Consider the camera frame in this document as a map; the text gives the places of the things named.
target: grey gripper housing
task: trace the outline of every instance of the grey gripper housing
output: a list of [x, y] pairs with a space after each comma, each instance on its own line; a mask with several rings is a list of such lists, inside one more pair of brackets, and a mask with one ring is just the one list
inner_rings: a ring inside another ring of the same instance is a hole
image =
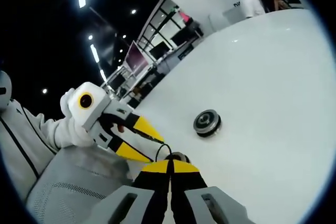
[[[153, 190], [122, 186], [100, 201], [84, 224], [141, 224], [153, 194]], [[254, 224], [248, 219], [246, 208], [218, 187], [187, 190], [185, 194], [197, 224], [218, 224], [210, 209], [216, 212], [217, 219], [221, 220], [220, 224]], [[126, 202], [132, 202], [131, 207], [120, 222], [118, 220], [120, 212], [124, 210], [125, 205], [128, 205]]]

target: display screen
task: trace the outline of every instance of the display screen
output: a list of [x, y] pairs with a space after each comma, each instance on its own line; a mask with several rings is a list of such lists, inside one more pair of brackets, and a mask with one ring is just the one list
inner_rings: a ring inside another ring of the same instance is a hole
[[141, 71], [144, 70], [146, 66], [148, 66], [147, 60], [134, 42], [132, 43], [126, 56], [126, 63], [135, 76], [139, 75]]

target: monitor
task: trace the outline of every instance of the monitor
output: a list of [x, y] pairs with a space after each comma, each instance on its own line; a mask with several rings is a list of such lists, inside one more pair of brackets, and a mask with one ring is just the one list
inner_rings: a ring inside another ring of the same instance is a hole
[[142, 70], [149, 65], [145, 56], [139, 50], [135, 42], [133, 42], [130, 46], [125, 61], [135, 76], [138, 76]]
[[177, 45], [180, 46], [186, 41], [190, 40], [195, 36], [195, 33], [191, 32], [189, 27], [184, 27], [180, 31], [178, 31], [171, 40]]
[[167, 46], [167, 44], [163, 41], [156, 45], [153, 49], [149, 51], [149, 53], [156, 59], [160, 59], [162, 56], [164, 56], [167, 52], [169, 52], [170, 48]]
[[122, 74], [119, 74], [111, 82], [109, 82], [109, 85], [114, 90], [117, 90], [118, 87], [120, 87], [125, 81], [126, 81], [125, 77], [122, 76]]

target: cable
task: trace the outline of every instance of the cable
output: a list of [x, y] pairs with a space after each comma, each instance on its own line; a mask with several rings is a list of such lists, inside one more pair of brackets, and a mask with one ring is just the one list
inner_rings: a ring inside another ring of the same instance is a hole
[[158, 151], [157, 151], [157, 153], [156, 153], [156, 156], [155, 156], [155, 162], [157, 162], [158, 161], [158, 155], [159, 155], [159, 152], [160, 152], [160, 150], [161, 150], [161, 148], [162, 147], [164, 147], [164, 146], [167, 146], [168, 147], [168, 149], [169, 149], [169, 155], [172, 155], [172, 149], [170, 149], [170, 147], [169, 147], [169, 145], [167, 145], [167, 144], [162, 144], [161, 146], [160, 146], [160, 148], [158, 149]]

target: desk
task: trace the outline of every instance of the desk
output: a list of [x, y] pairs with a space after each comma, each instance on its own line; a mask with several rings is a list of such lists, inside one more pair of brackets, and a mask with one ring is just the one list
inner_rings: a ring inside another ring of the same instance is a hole
[[[207, 37], [136, 112], [188, 155], [209, 186], [246, 206], [253, 222], [298, 224], [333, 170], [335, 70], [311, 13], [282, 10]], [[223, 127], [203, 140], [193, 121], [206, 109], [220, 114]], [[155, 143], [123, 137], [155, 157]], [[140, 167], [130, 162], [133, 176]]]
[[[184, 44], [180, 45], [179, 47], [175, 48], [173, 51], [168, 52], [163, 57], [161, 57], [159, 60], [155, 61], [148, 70], [141, 76], [138, 77], [136, 82], [129, 88], [129, 90], [126, 92], [126, 94], [122, 97], [122, 99], [126, 98], [133, 89], [139, 85], [139, 83], [143, 82], [147, 77], [150, 71], [153, 70], [153, 68], [158, 68], [160, 73], [168, 74], [168, 72], [173, 69], [182, 59], [179, 58], [180, 55], [182, 55], [185, 51], [188, 50], [188, 47], [192, 45], [198, 38], [192, 39], [188, 42], [185, 42]], [[169, 66], [169, 63], [167, 62], [170, 58], [174, 58], [176, 56], [176, 59], [174, 59], [173, 63]], [[164, 71], [164, 62], [168, 66], [168, 70]]]

